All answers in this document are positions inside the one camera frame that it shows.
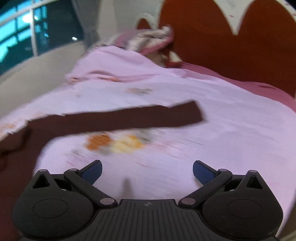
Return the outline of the grey curtain right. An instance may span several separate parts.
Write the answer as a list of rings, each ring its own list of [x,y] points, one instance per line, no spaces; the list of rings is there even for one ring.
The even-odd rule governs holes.
[[[99,40],[97,30],[101,0],[72,0],[71,3],[82,27],[83,42],[87,50]]]

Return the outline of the red and white headboard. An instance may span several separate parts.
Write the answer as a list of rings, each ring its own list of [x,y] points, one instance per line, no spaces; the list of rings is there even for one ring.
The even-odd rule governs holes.
[[[214,1],[165,1],[157,27],[166,25],[169,49],[185,63],[295,95],[295,20],[277,1],[253,1],[238,33]]]

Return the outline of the dark maroon garment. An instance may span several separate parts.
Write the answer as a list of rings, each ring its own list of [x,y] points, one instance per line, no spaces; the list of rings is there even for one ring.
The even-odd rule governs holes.
[[[11,212],[30,182],[38,156],[52,139],[89,132],[133,128],[175,128],[199,123],[203,114],[196,102],[171,107],[153,105],[100,113],[49,115],[28,121],[1,140],[1,240],[17,240]]]

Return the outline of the pink floral bed sheet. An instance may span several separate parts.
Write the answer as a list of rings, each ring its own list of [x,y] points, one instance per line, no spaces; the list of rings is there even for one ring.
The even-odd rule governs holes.
[[[1,240],[277,240],[295,100],[117,47],[1,118]]]

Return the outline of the window with white frame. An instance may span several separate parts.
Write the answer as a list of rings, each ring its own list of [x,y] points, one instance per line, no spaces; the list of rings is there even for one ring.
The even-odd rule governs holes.
[[[82,40],[71,1],[1,1],[1,74],[29,58]]]

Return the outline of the striped pink pillow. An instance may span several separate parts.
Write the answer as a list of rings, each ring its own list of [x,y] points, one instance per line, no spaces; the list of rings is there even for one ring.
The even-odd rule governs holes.
[[[117,33],[93,45],[95,48],[115,46],[144,55],[159,65],[181,62],[173,53],[174,30],[171,26],[160,29],[133,29]]]

